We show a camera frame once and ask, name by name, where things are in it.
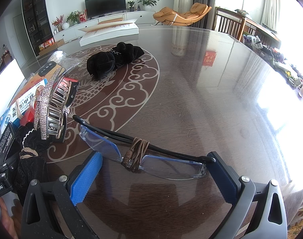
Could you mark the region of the black velvet scrunchie with cord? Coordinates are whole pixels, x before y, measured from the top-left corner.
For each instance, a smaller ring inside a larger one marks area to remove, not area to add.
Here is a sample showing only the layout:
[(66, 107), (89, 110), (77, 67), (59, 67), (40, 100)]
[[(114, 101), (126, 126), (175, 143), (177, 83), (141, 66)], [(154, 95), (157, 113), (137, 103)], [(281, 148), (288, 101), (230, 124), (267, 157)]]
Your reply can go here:
[(34, 124), (29, 122), (25, 126), (19, 126), (15, 140), (21, 146), (17, 174), (14, 178), (20, 203), (23, 205), (28, 192), (28, 187), (33, 179), (39, 182), (48, 182), (49, 175), (45, 158), (42, 156), (49, 148), (52, 140), (41, 139), (39, 129), (34, 129)]

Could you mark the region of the blue white medicine box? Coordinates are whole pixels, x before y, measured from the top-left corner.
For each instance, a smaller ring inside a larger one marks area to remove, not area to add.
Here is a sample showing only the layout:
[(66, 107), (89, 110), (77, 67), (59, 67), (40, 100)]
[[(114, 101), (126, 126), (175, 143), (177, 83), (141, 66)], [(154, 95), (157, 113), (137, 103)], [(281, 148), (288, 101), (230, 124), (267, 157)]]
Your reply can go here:
[(40, 86), (44, 87), (47, 84), (47, 79), (43, 79), (36, 85), (28, 89), (21, 96), (18, 97), (0, 117), (0, 131), (4, 132), (9, 122), (19, 124), (19, 116), (23, 116), (25, 111), (30, 107), (32, 98)]

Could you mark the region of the red packet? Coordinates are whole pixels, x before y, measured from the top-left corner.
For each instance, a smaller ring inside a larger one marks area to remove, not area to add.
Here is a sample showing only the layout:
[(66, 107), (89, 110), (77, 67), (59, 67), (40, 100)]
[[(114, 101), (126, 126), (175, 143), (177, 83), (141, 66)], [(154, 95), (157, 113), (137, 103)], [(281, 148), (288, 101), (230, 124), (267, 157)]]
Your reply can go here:
[(33, 123), (35, 117), (35, 109), (33, 106), (29, 106), (29, 108), (24, 112), (23, 117), (20, 120), (20, 125), (25, 126), (27, 123)]

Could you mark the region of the rhinestone bow hair clip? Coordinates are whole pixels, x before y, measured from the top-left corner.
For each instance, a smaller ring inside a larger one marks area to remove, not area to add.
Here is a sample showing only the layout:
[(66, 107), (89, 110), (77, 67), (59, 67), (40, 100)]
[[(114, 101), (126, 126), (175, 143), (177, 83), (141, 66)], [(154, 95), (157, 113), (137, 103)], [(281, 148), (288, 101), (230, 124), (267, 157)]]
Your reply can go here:
[(62, 143), (67, 129), (67, 118), (75, 99), (79, 82), (65, 77), (63, 67), (55, 70), (36, 99), (34, 129), (41, 140)]

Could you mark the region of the large white cardboard box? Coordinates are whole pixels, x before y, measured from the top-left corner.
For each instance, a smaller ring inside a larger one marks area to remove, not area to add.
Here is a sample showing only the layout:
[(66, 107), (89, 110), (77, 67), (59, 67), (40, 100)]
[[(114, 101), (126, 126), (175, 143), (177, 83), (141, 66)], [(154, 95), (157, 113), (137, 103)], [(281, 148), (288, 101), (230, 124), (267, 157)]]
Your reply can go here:
[(16, 59), (13, 59), (0, 72), (0, 117), (8, 108), (10, 101), (24, 79), (23, 72)]

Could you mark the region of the orange phone case in bag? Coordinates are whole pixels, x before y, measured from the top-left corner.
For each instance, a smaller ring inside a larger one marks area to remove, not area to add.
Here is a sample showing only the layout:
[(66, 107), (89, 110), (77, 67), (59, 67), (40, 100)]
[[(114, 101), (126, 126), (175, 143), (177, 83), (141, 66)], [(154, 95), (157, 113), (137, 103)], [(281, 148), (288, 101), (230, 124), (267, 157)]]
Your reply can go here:
[(10, 105), (12, 105), (17, 99), (19, 99), (25, 92), (34, 87), (36, 84), (46, 79), (47, 81), (53, 76), (53, 74), (60, 69), (58, 76), (66, 74), (69, 70), (79, 66), (81, 61), (76, 58), (68, 58), (67, 54), (62, 50), (55, 51), (48, 59), (48, 61), (36, 72), (33, 73), (19, 89), (18, 93), (12, 98)]

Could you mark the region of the black velvet pouch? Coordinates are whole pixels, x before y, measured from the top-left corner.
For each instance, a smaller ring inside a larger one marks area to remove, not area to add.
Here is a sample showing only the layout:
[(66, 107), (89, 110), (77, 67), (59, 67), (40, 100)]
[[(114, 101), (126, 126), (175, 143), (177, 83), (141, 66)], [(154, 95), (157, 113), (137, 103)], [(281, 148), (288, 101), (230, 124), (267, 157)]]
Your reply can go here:
[(111, 71), (130, 64), (143, 55), (144, 51), (139, 46), (119, 42), (109, 51), (101, 51), (92, 55), (87, 60), (87, 71), (94, 79), (101, 80)]

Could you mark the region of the white tv cabinet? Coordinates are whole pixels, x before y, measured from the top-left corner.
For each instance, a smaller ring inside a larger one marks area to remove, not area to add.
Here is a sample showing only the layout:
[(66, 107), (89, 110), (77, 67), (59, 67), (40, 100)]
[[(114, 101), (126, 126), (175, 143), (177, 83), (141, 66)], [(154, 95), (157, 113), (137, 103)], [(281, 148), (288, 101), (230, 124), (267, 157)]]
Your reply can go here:
[(82, 29), (87, 27), (96, 26), (99, 24), (111, 23), (118, 21), (129, 21), (129, 20), (136, 20), (135, 24), (155, 24), (155, 19), (153, 18), (153, 14), (156, 11), (149, 10), (149, 11), (134, 11), (134, 12), (123, 12), (118, 14), (112, 14), (107, 16), (102, 16), (95, 18), (93, 20), (87, 20), (84, 23), (75, 24), (73, 26), (68, 27), (66, 30), (62, 30), (57, 34), (53, 35), (55, 42), (60, 41), (61, 39), (64, 42), (70, 42), (77, 38), (81, 38), (85, 35), (85, 32)]

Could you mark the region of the red flowers in white vase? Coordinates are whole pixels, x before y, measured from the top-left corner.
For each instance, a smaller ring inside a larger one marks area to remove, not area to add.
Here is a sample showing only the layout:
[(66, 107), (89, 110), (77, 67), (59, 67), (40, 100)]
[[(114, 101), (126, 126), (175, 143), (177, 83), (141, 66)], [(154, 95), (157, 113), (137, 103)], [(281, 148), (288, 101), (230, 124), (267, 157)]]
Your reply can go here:
[(66, 30), (70, 27), (70, 24), (63, 21), (64, 15), (60, 15), (59, 17), (56, 17), (56, 19), (52, 22), (52, 25), (55, 26), (58, 31)]

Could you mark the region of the black display cabinet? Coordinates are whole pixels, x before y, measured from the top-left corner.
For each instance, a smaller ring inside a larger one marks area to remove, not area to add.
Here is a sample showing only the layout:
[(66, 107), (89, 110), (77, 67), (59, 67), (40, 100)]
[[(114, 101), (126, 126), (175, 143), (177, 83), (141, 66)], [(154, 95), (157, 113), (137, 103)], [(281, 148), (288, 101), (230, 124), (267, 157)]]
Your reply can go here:
[(25, 29), (36, 57), (40, 45), (53, 37), (45, 0), (21, 0)]

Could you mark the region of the white flat box on table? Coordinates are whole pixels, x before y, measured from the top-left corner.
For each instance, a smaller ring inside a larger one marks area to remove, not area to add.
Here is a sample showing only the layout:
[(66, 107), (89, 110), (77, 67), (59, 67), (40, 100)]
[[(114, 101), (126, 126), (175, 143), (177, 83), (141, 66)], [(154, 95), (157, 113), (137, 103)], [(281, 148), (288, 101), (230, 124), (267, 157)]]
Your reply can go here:
[(124, 37), (130, 35), (138, 35), (139, 28), (136, 25), (136, 19), (126, 21), (113, 21), (107, 23), (99, 23), (94, 26), (85, 27), (80, 31), (85, 35), (79, 41), (80, 46), (86, 46), (95, 42)]

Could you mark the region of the black flat screen television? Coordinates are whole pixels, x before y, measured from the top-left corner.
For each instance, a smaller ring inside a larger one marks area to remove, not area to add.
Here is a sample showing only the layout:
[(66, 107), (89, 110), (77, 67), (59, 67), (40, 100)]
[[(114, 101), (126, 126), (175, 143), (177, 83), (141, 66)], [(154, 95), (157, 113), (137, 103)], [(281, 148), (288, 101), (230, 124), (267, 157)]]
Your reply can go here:
[(85, 0), (87, 18), (126, 10), (126, 0)]

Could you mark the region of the wooden bench with railing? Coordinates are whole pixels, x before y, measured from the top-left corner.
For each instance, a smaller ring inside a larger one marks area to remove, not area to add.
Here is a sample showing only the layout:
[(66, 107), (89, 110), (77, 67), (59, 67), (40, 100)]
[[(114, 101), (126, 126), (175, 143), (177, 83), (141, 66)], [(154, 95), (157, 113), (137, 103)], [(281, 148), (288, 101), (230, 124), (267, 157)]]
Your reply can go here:
[(275, 33), (256, 23), (254, 20), (220, 7), (215, 8), (215, 22), (213, 30), (226, 33), (238, 41), (242, 41), (243, 35), (258, 36), (263, 45), (279, 49), (281, 46), (280, 39)]

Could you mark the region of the green potted plant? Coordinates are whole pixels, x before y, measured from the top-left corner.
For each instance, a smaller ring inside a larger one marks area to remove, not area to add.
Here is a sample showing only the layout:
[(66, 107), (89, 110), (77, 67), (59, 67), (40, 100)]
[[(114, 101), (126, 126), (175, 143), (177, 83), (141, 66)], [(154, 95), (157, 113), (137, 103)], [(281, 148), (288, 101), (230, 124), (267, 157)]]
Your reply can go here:
[(148, 11), (151, 10), (152, 7), (157, 5), (159, 0), (137, 0), (138, 3), (143, 5), (144, 10)]

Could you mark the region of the orange lounge chair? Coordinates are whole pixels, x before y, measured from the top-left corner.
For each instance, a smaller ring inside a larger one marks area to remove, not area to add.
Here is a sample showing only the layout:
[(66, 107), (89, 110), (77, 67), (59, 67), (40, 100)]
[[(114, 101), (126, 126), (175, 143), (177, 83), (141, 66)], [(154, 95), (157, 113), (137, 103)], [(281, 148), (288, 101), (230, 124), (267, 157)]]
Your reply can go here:
[(212, 7), (202, 3), (194, 3), (191, 9), (184, 13), (164, 7), (159, 12), (154, 13), (153, 18), (162, 25), (189, 26), (200, 21), (211, 9)]

